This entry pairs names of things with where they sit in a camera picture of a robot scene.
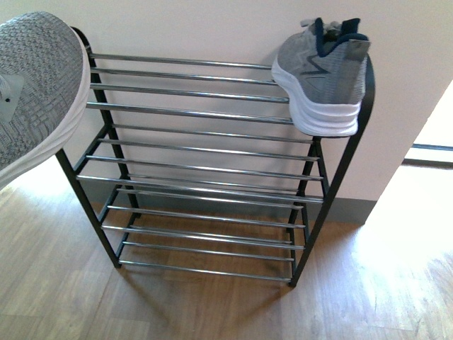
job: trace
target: wooden floor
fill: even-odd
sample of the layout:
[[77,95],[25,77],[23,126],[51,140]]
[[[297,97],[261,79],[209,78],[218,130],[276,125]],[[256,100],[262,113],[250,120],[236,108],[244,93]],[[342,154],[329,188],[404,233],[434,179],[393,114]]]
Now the wooden floor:
[[453,339],[451,192],[453,171],[401,167],[292,290],[114,269],[51,159],[0,192],[0,339]]

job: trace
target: white shoe sole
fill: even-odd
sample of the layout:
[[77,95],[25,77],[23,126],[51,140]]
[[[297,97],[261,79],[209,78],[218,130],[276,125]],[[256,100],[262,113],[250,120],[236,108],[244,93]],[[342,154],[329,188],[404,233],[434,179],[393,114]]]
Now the white shoe sole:
[[[75,32],[74,34],[81,49],[85,51],[85,46],[79,36]],[[0,171],[0,190],[21,174],[56,154],[74,134],[85,111],[90,89],[90,64],[85,52],[83,53],[83,68],[81,85],[68,113],[57,128],[38,146]]]
[[306,135],[347,137],[357,132],[360,104],[320,104],[310,101],[295,76],[283,70],[277,58],[272,76],[289,96],[289,114],[294,126]]

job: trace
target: gray sneaker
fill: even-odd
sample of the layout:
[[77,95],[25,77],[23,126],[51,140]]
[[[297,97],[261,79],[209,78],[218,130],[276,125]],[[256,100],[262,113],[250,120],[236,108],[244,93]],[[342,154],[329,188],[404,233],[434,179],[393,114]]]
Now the gray sneaker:
[[0,189],[62,148],[89,86],[85,47],[63,21],[35,12],[0,25]]
[[274,80],[288,93],[296,128],[321,137],[357,132],[357,114],[365,94],[368,38],[357,32],[358,18],[308,28],[289,37],[275,58]]

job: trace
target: shoe rack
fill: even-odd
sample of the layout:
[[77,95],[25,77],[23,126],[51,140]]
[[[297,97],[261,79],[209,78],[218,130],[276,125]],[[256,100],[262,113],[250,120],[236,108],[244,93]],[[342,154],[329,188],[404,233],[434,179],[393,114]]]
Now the shoe rack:
[[[305,136],[292,126],[289,100],[271,79],[270,66],[98,54],[76,32],[86,46],[96,97],[86,107],[99,110],[103,126],[75,165],[63,149],[57,158],[114,267],[241,276],[295,287],[369,120],[374,101],[371,61],[357,134],[347,137],[338,167],[327,169],[324,138]],[[96,65],[108,61],[119,61],[123,68]],[[166,64],[171,70],[137,70],[142,64]],[[173,66],[188,71],[172,71]],[[218,76],[237,69],[262,76]],[[116,79],[127,79],[127,85]],[[227,90],[217,91],[222,86]],[[268,95],[269,89],[282,95]],[[163,98],[164,104],[123,103],[129,97],[122,94]],[[189,108],[172,107],[173,98],[176,103],[185,97],[193,100]],[[199,103],[222,110],[198,109]],[[249,112],[238,109],[242,103]],[[278,114],[261,115],[263,106]],[[230,107],[233,112],[226,112]],[[141,123],[129,123],[132,116],[142,117]],[[167,121],[173,124],[163,126]],[[100,151],[106,148],[110,155]],[[118,175],[91,174],[93,164],[97,169],[114,166]],[[100,211],[88,199],[96,186],[109,192]],[[318,213],[309,220],[313,207]],[[113,212],[126,214],[127,222],[106,222]],[[178,263],[188,256],[202,260],[193,266],[190,261]],[[217,268],[210,262],[214,258]],[[231,262],[241,271],[224,270]]]

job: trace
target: chrome rod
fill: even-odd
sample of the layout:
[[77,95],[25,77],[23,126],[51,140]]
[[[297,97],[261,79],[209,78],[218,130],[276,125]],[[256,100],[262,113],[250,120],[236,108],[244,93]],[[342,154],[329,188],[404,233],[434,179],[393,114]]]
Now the chrome rod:
[[288,200],[294,202],[301,202],[301,203],[322,203],[322,198],[317,198],[313,196],[305,196],[300,197],[296,195],[271,195],[267,193],[251,193],[246,191],[228,191],[222,189],[211,189],[211,188],[196,188],[190,186],[174,186],[168,184],[157,184],[157,183],[147,183],[147,182],[139,182],[139,181],[131,181],[127,179],[116,179],[116,178],[104,178],[104,177],[95,177],[95,176],[84,176],[79,175],[77,179],[83,181],[105,181],[115,184],[123,184],[123,185],[130,185],[130,186],[143,186],[147,188],[162,188],[166,190],[181,190],[181,191],[195,191],[201,193],[213,193],[213,194],[224,194],[224,195],[233,195],[233,196],[244,196],[244,197],[252,197],[252,198],[263,198],[268,200]]
[[126,60],[130,62],[158,62],[164,64],[186,64],[197,66],[218,66],[218,67],[240,67],[247,69],[271,69],[269,65],[261,64],[246,64],[242,62],[217,62],[213,60],[191,60],[191,59],[176,59],[176,58],[159,58],[159,57],[138,57],[132,55],[108,55],[103,53],[90,53],[90,57],[94,59],[105,60]]
[[177,108],[152,108],[152,107],[148,107],[148,106],[133,106],[133,105],[124,105],[124,104],[107,104],[107,103],[94,103],[94,102],[88,102],[86,104],[86,107],[93,108],[96,110],[154,113],[154,114],[158,114],[158,115],[180,115],[180,116],[184,116],[184,117],[214,118],[214,119],[239,120],[239,121],[255,122],[255,123],[292,125],[291,118],[281,118],[281,117],[265,117],[265,116],[257,116],[257,115],[236,115],[233,113],[223,113],[223,112],[180,110]]
[[148,72],[148,71],[132,71],[129,69],[104,69],[100,67],[92,67],[91,73],[98,74],[116,74],[123,76],[138,76],[138,77],[153,77],[153,78],[170,78],[170,79],[185,79],[185,80],[203,80],[203,81],[223,81],[229,83],[255,84],[255,85],[270,85],[278,86],[273,80],[260,79],[244,79],[232,78],[227,76],[205,76],[200,74],[182,74],[168,72]]
[[218,222],[229,222],[229,223],[242,223],[242,224],[246,224],[246,225],[260,225],[263,227],[280,227],[280,228],[291,228],[291,229],[305,228],[304,225],[292,225],[290,223],[267,222],[267,221],[260,221],[260,220],[246,220],[243,218],[219,217],[219,216],[210,216],[210,215],[187,214],[185,212],[169,212],[169,211],[141,209],[141,208],[126,208],[126,207],[118,207],[116,205],[109,205],[108,208],[112,209],[112,210],[127,211],[129,213],[139,213],[139,214],[158,215],[158,216],[167,216],[167,217],[181,217],[181,218],[190,218],[190,219],[196,219],[196,220],[207,220],[207,221],[218,221]]
[[103,91],[121,91],[121,92],[138,92],[141,94],[168,94],[173,96],[189,96],[189,97],[205,97],[205,98],[221,98],[221,99],[235,99],[238,101],[261,101],[265,103],[289,103],[288,97],[269,97],[269,96],[249,96],[244,94],[232,93],[214,93],[214,92],[201,92],[201,91],[186,91],[186,90],[173,90],[173,89],[155,89],[137,86],[120,86],[120,85],[106,85],[91,83],[92,90]]
[[250,156],[250,157],[263,157],[263,158],[275,158],[275,159],[292,159],[295,161],[308,161],[316,162],[318,157],[307,157],[307,156],[294,156],[290,154],[271,154],[267,152],[247,152],[239,150],[226,150],[226,149],[208,149],[205,147],[182,147],[175,145],[166,145],[166,144],[152,144],[152,143],[143,143],[143,142],[133,142],[128,140],[111,140],[108,138],[99,138],[99,142],[112,144],[112,145],[127,145],[132,147],[153,147],[156,149],[169,149],[169,150],[178,150],[178,151],[191,151],[191,152],[211,152],[218,154],[233,154],[235,156]]
[[205,269],[194,269],[194,268],[186,268],[186,267],[177,267],[177,266],[167,266],[163,264],[154,264],[154,263],[143,263],[143,262],[134,262],[134,261],[124,261],[120,260],[121,264],[131,265],[131,266],[143,266],[143,267],[152,267],[152,268],[159,268],[159,269],[169,269],[172,271],[191,271],[195,273],[204,273],[204,274],[215,274],[215,275],[223,275],[223,276],[238,276],[240,278],[256,278],[258,280],[269,280],[269,281],[280,281],[280,282],[290,282],[290,278],[278,278],[272,276],[259,276],[259,275],[251,275],[251,274],[241,274],[241,273],[227,273],[225,271],[207,271]]
[[156,163],[153,161],[138,161],[133,159],[115,158],[115,157],[102,157],[102,156],[87,156],[87,159],[92,159],[99,162],[110,162],[120,164],[138,164],[146,166],[158,166],[163,168],[172,169],[184,169],[184,170],[199,170],[199,171],[211,171],[211,172],[222,172],[227,174],[242,174],[249,176],[263,176],[263,177],[277,177],[280,179],[303,179],[305,181],[321,181],[323,178],[320,176],[305,176],[305,175],[292,175],[283,174],[278,172],[266,172],[256,170],[243,170],[243,169],[227,169],[227,168],[214,168],[211,166],[196,166],[196,165],[182,165],[182,164],[171,164],[171,163]]
[[242,253],[230,253],[227,251],[213,251],[213,250],[202,250],[202,249],[193,249],[193,248],[182,248],[178,246],[162,246],[160,244],[143,244],[136,242],[123,242],[125,246],[131,247],[143,247],[149,249],[160,249],[160,250],[171,250],[171,251],[188,251],[198,254],[210,254],[210,255],[222,255],[222,256],[236,256],[236,257],[245,257],[248,259],[261,259],[261,260],[270,260],[270,261],[292,261],[292,258],[278,257],[278,256],[266,256],[266,255],[255,255],[255,254],[242,254]]
[[[143,227],[134,226],[136,229],[144,229]],[[180,234],[182,231],[174,230],[174,229],[162,229],[162,228],[155,228],[155,227],[146,227],[146,230],[156,231],[156,232],[166,232],[166,233],[173,233],[173,234]],[[273,243],[273,244],[292,244],[291,240],[284,240],[284,239],[264,239],[261,237],[246,237],[246,236],[236,236],[236,235],[225,235],[225,234],[212,234],[207,232],[191,232],[191,231],[183,231],[182,233],[187,235],[195,235],[201,237],[214,237],[220,239],[231,239],[231,240],[240,240],[240,241],[252,241],[252,242],[265,242],[265,243]]]
[[192,183],[192,184],[207,184],[210,186],[232,186],[236,188],[248,188],[248,189],[261,189],[261,190],[276,190],[281,194],[282,191],[296,192],[297,188],[277,188],[274,186],[254,186],[251,184],[241,184],[241,183],[227,183],[227,182],[216,182],[216,181],[194,181],[184,178],[169,178],[169,177],[160,177],[160,176],[150,176],[150,175],[141,175],[141,174],[129,174],[130,177],[136,177],[141,179],[157,179],[160,181],[170,181],[170,182],[183,182],[183,183]]
[[188,134],[188,135],[206,135],[206,136],[215,136],[215,137],[245,138],[245,139],[250,139],[250,140],[269,140],[269,141],[273,141],[273,142],[313,144],[313,140],[298,140],[298,139],[294,139],[294,138],[285,138],[285,137],[240,135],[237,133],[223,133],[223,132],[211,132],[211,131],[161,129],[161,128],[157,128],[157,127],[121,125],[121,124],[112,124],[112,127],[116,128],[116,129],[125,129],[125,130],[127,130],[127,129],[128,130],[143,130],[143,131],[154,131],[154,132],[183,133],[183,134]]
[[231,203],[231,204],[249,204],[249,205],[260,205],[263,207],[274,207],[274,208],[289,208],[293,210],[300,210],[302,209],[301,205],[290,205],[290,204],[279,204],[279,203],[266,203],[266,202],[258,202],[252,200],[229,200],[226,198],[213,198],[207,196],[193,196],[193,195],[183,195],[179,193],[162,193],[159,191],[142,191],[142,190],[132,190],[132,189],[117,189],[118,192],[126,193],[126,194],[136,194],[136,195],[145,195],[145,196],[163,196],[163,197],[172,197],[172,198],[182,198],[182,199],[190,199],[190,200],[204,200],[210,202],[218,202],[218,203]]
[[278,249],[289,249],[289,250],[304,250],[303,246],[295,246],[291,244],[278,244],[274,242],[257,242],[251,240],[240,240],[240,239],[227,239],[225,237],[210,237],[203,236],[202,234],[187,233],[184,231],[176,230],[164,230],[164,229],[147,229],[142,227],[137,227],[135,225],[131,227],[114,227],[109,225],[103,225],[105,230],[117,230],[123,232],[131,232],[134,234],[150,234],[157,235],[162,237],[173,237],[178,239],[196,239],[199,241],[209,241],[209,242],[221,242],[221,243],[230,243],[230,244],[242,244],[246,246],[256,246],[256,247],[269,247],[269,248],[278,248]]

